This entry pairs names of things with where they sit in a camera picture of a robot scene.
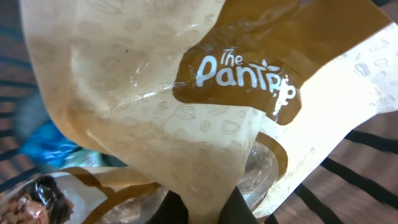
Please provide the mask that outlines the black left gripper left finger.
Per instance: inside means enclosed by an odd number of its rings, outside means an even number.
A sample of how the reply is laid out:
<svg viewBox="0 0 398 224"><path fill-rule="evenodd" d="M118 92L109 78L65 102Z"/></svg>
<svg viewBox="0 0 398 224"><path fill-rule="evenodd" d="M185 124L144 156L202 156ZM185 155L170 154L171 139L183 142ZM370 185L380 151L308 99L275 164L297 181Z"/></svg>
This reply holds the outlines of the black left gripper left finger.
<svg viewBox="0 0 398 224"><path fill-rule="evenodd" d="M158 210L146 224L188 224L188 210L181 197L169 190Z"/></svg>

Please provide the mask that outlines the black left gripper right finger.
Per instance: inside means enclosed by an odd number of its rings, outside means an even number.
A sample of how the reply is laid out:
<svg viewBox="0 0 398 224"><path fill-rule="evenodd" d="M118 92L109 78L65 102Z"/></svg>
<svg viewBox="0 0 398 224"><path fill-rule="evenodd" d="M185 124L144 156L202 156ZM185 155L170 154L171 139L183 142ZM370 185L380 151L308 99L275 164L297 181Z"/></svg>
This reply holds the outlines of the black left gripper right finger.
<svg viewBox="0 0 398 224"><path fill-rule="evenodd" d="M258 224L237 187L224 205L218 224Z"/></svg>

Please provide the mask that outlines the beige brown Pantree snack bag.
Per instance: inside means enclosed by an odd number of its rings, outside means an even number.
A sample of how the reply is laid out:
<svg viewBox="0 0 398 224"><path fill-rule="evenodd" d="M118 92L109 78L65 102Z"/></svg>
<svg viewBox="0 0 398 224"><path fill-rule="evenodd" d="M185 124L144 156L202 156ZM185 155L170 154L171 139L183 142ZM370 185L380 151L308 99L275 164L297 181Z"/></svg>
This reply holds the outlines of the beige brown Pantree snack bag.
<svg viewBox="0 0 398 224"><path fill-rule="evenodd" d="M92 223L161 185L216 223L274 212L352 129L397 109L397 24L371 1L21 1L56 127L123 161L57 175Z"/></svg>

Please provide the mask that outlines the blue snack packet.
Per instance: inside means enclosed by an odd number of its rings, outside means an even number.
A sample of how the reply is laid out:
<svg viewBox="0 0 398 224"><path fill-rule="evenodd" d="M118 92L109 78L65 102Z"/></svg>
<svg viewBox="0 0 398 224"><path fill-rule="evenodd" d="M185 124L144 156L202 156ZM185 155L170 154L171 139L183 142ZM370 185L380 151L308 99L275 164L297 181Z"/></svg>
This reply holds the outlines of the blue snack packet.
<svg viewBox="0 0 398 224"><path fill-rule="evenodd" d="M66 158L81 149L66 138L53 121L48 120L37 128L19 148L35 164L59 169L65 165Z"/></svg>

